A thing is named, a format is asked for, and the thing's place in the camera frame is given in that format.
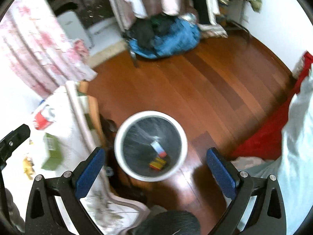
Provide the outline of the red cola can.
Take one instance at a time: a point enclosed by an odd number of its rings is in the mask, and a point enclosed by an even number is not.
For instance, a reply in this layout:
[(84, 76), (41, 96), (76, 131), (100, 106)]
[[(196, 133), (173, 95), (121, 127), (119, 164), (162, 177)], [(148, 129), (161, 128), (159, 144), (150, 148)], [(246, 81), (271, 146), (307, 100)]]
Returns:
[(50, 105), (45, 105), (34, 116), (33, 125), (37, 130), (44, 130), (55, 121), (55, 110)]

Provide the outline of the white round trash bin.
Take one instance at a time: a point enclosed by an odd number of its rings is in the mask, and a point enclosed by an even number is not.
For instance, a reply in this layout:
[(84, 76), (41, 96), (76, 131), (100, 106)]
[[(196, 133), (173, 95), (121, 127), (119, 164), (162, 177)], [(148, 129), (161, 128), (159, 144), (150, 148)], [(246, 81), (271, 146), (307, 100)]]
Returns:
[[(151, 143), (157, 141), (167, 153), (162, 170), (152, 169), (149, 163), (157, 152)], [(184, 163), (188, 141), (182, 126), (171, 116), (158, 111), (141, 111), (127, 118), (117, 131), (115, 157), (130, 177), (144, 182), (168, 179)]]

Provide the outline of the green carton box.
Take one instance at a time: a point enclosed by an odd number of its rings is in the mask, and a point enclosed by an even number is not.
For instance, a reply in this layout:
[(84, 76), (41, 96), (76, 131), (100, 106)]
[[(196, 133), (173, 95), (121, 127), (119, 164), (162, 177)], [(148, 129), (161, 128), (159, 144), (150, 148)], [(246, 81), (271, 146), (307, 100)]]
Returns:
[(43, 137), (45, 151), (41, 168), (54, 171), (63, 161), (63, 154), (58, 138), (52, 134), (46, 133)]

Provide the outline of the light blue clothing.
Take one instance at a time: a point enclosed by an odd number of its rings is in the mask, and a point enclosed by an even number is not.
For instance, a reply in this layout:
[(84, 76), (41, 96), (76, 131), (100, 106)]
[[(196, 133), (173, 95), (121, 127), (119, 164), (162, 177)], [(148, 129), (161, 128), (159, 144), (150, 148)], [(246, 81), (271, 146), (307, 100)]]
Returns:
[(294, 234), (312, 208), (312, 70), (291, 99), (281, 156), (275, 161), (240, 157), (233, 165), (253, 177), (276, 176), (285, 206), (286, 234)]

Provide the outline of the red rug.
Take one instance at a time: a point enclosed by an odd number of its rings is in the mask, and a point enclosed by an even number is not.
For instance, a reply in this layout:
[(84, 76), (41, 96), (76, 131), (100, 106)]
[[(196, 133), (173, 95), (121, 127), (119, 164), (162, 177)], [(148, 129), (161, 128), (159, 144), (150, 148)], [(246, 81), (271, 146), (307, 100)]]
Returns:
[(289, 105), (292, 97), (300, 92), (301, 83), (309, 75), (312, 54), (305, 52), (298, 68), (297, 81), (287, 100), (268, 117), (261, 128), (245, 140), (230, 155), (230, 159), (239, 157), (257, 157), (264, 160), (276, 160), (282, 154), (282, 129), (288, 121)]

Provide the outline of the pink floral curtain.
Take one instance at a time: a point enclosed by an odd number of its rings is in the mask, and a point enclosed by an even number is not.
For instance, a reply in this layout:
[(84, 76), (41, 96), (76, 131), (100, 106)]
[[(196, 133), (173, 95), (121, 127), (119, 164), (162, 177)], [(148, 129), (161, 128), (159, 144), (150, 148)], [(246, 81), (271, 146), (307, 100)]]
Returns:
[(47, 98), (67, 81), (92, 81), (83, 60), (45, 0), (15, 0), (1, 20), (1, 53), (10, 69)]

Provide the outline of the yellow red box in bin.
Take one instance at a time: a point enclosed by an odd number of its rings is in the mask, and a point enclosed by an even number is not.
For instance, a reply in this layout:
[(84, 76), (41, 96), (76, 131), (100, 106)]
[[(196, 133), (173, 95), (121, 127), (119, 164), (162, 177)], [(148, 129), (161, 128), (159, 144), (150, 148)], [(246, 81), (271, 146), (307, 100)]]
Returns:
[(149, 166), (152, 169), (162, 170), (166, 166), (166, 164), (166, 160), (156, 157), (153, 161), (149, 163)]

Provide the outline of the white air purifier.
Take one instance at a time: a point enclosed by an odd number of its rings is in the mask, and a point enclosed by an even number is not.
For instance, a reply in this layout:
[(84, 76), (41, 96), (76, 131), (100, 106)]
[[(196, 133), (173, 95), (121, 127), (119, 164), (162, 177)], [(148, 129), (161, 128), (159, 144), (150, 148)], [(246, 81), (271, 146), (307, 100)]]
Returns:
[(70, 10), (63, 12), (56, 17), (58, 23), (63, 28), (67, 37), (71, 40), (81, 39), (84, 41), (85, 46), (90, 49), (94, 46), (90, 33), (84, 27), (78, 15)]

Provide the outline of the blue and black clothes pile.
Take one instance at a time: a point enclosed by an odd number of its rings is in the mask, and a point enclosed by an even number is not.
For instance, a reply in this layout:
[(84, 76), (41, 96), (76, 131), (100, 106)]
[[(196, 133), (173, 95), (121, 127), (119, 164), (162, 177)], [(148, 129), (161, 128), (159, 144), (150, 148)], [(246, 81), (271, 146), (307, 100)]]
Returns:
[(148, 19), (136, 19), (124, 36), (133, 57), (139, 55), (155, 60), (194, 49), (201, 35), (196, 16), (186, 13), (180, 16), (158, 14)]

